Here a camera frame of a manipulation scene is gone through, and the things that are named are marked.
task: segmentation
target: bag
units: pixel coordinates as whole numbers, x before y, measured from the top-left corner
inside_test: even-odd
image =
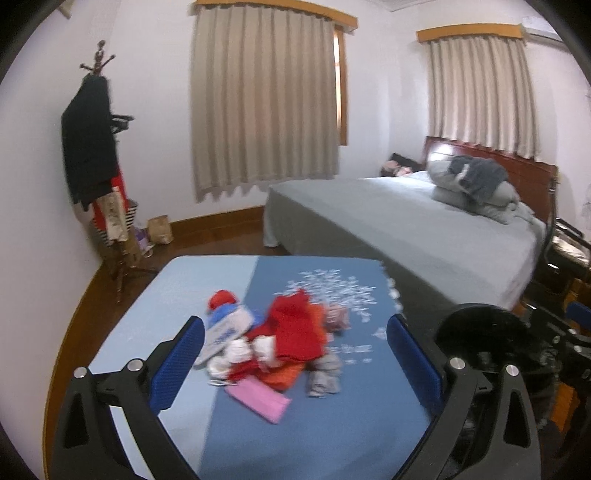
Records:
[[[148,236],[153,244],[168,245],[173,241],[168,215],[161,215],[148,220]]]

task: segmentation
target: ceiling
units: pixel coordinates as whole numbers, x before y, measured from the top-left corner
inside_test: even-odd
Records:
[[[406,7],[413,5],[426,4],[427,2],[433,2],[435,0],[369,0],[372,3],[384,7],[390,12],[401,10]]]

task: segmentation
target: wooden window frame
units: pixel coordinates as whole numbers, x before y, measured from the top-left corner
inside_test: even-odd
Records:
[[[345,33],[335,27],[335,39],[338,44],[339,58],[336,59],[335,46],[335,70],[337,74],[337,122],[339,127],[339,145],[349,145],[349,95],[347,87],[347,57],[345,54]]]
[[[321,5],[303,2],[301,0],[196,0],[194,4],[197,7],[200,5],[251,4],[267,7],[289,8],[330,18],[335,22],[337,27],[340,27],[346,33],[350,33],[359,27],[357,17],[353,17],[352,15],[348,15],[333,8],[323,7]]]
[[[467,23],[420,30],[417,32],[417,40],[419,43],[423,43],[439,40],[440,38],[461,37],[463,35],[496,35],[497,37],[523,38],[523,31],[520,25]]]

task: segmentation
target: gray blanket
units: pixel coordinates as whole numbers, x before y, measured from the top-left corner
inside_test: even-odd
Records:
[[[502,165],[487,158],[457,155],[449,165],[449,173],[459,175],[467,166],[467,171],[459,184],[467,195],[477,203],[486,203],[497,187],[509,178]]]

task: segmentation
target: black coat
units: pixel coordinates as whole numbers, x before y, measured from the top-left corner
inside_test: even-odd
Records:
[[[85,77],[61,116],[61,140],[72,201],[88,210],[93,200],[112,191],[111,179],[119,171],[105,77]]]

